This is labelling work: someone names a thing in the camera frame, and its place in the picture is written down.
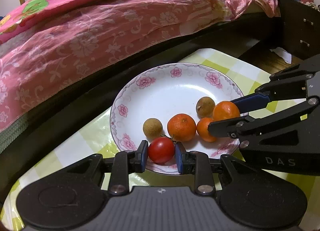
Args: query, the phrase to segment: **orange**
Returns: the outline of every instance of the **orange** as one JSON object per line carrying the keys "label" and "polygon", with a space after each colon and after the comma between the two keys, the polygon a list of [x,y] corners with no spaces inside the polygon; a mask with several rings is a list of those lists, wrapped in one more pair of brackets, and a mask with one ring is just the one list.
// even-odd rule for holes
{"label": "orange", "polygon": [[240,116],[238,107],[231,101],[221,101],[213,109],[213,120],[220,121]]}
{"label": "orange", "polygon": [[212,118],[202,118],[197,124],[197,132],[199,136],[207,142],[214,142],[217,139],[208,132],[208,125],[213,121],[214,120]]}
{"label": "orange", "polygon": [[186,142],[195,136],[196,123],[191,116],[178,114],[169,120],[167,129],[174,141]]}

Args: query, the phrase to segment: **white plate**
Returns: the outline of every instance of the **white plate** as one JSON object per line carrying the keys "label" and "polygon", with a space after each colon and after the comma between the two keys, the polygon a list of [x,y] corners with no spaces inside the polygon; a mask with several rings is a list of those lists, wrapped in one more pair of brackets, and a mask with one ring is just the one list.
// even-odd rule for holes
{"label": "white plate", "polygon": [[[185,113],[196,123],[200,120],[196,104],[201,97],[211,97],[216,104],[242,97],[238,86],[215,69],[193,63],[172,63],[147,70],[132,79],[116,97],[110,115],[113,139],[121,151],[136,150],[146,137],[142,125],[148,118],[158,118],[168,135],[167,123],[174,115]],[[203,141],[198,134],[183,145],[187,151],[200,151],[210,158],[232,154],[238,139],[219,138]],[[179,174],[175,159],[166,165],[150,160],[147,169],[164,174]]]}

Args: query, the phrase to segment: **green and white tablecloth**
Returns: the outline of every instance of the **green and white tablecloth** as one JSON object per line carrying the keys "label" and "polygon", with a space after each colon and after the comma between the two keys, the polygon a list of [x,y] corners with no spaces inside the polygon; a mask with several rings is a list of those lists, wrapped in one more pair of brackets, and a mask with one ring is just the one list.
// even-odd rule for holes
{"label": "green and white tablecloth", "polygon": [[[230,77],[244,95],[253,93],[255,88],[269,81],[269,74],[265,71],[213,49],[198,50],[181,62],[199,63],[219,70]],[[265,117],[298,102],[301,102],[301,100],[272,102],[266,109],[254,111],[250,115],[255,118]],[[101,153],[105,158],[115,155],[118,150],[111,136],[109,116],[110,108],[64,141],[14,184],[0,214],[0,220],[5,226],[14,230],[22,229],[23,223],[18,215],[15,200],[19,191],[29,183],[93,153]],[[272,173],[296,184],[306,194],[309,201],[308,210],[300,227],[304,230],[320,228],[320,178],[279,172]],[[106,174],[102,185],[103,189],[108,188],[109,178],[110,174]],[[193,186],[193,176],[166,176],[150,171],[142,174],[131,174],[129,180],[130,187],[133,185]]]}

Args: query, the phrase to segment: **paper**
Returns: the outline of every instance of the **paper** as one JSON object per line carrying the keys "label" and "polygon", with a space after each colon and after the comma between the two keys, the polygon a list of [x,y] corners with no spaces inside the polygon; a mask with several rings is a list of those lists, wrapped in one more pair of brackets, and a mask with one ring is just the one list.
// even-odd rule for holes
{"label": "paper", "polygon": [[276,49],[270,49],[270,51],[279,55],[286,63],[291,64],[292,54],[288,53],[283,48],[277,47]]}

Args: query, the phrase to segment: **cherry tomato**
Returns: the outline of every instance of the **cherry tomato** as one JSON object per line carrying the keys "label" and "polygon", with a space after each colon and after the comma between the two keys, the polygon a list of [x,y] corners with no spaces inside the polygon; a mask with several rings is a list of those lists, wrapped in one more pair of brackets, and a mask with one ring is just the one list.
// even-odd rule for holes
{"label": "cherry tomato", "polygon": [[225,120],[230,118],[237,118],[240,116],[238,107],[231,101],[221,101],[213,109],[213,120]]}
{"label": "cherry tomato", "polygon": [[168,137],[161,136],[154,139],[148,147],[149,158],[157,163],[163,164],[174,156],[174,144]]}

